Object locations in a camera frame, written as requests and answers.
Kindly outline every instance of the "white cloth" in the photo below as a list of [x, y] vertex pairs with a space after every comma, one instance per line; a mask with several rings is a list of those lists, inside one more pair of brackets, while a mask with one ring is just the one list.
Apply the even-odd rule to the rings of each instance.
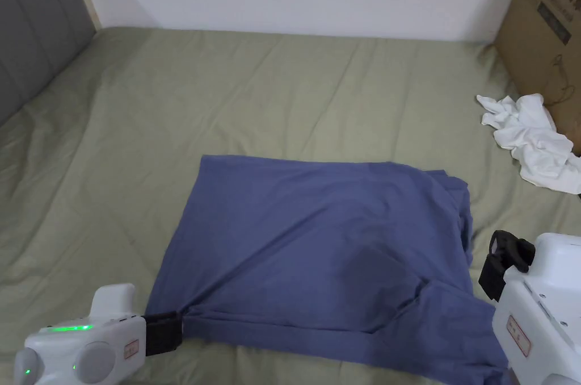
[[539, 187], [581, 193], [581, 159], [573, 152], [573, 143], [557, 128], [543, 108], [540, 94], [531, 94], [514, 102], [506, 96], [501, 101], [476, 96], [489, 112], [482, 124], [494, 127], [494, 140], [509, 149], [521, 162], [521, 177]]

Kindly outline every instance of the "red label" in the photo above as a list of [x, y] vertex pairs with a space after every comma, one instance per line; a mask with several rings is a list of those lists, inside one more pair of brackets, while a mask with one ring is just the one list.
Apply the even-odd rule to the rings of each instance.
[[131, 356], [135, 355], [140, 351], [140, 341], [131, 341], [129, 344], [125, 345], [125, 350], [123, 351], [123, 356], [125, 359], [129, 359]]
[[512, 336], [512, 339], [516, 345], [521, 349], [521, 352], [523, 352], [523, 355], [525, 355], [525, 358], [528, 358], [529, 354], [531, 353], [533, 344], [527, 335], [523, 332], [521, 327], [518, 326], [518, 323], [512, 315], [508, 317], [507, 330], [508, 333]]

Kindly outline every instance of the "green bed sheet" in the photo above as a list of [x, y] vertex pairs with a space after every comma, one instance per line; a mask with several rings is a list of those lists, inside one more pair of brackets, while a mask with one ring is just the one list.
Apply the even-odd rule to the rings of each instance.
[[[0, 128], [0, 383], [26, 336], [101, 285], [142, 312], [200, 156], [395, 161], [466, 181], [476, 285], [495, 229], [581, 235], [577, 196], [523, 181], [480, 124], [514, 94], [491, 46], [111, 28]], [[134, 384], [427, 384], [396, 371], [191, 340]]]

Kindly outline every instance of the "blue cloth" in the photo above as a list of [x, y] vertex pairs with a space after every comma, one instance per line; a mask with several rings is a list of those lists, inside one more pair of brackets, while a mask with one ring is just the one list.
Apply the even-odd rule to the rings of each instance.
[[185, 337], [504, 384], [470, 236], [444, 171], [205, 156], [147, 313], [182, 311]]

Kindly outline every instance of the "gray headboard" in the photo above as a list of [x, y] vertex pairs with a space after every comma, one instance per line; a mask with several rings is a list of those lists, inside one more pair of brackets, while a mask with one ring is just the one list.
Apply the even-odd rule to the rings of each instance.
[[95, 34], [83, 0], [0, 0], [0, 124]]

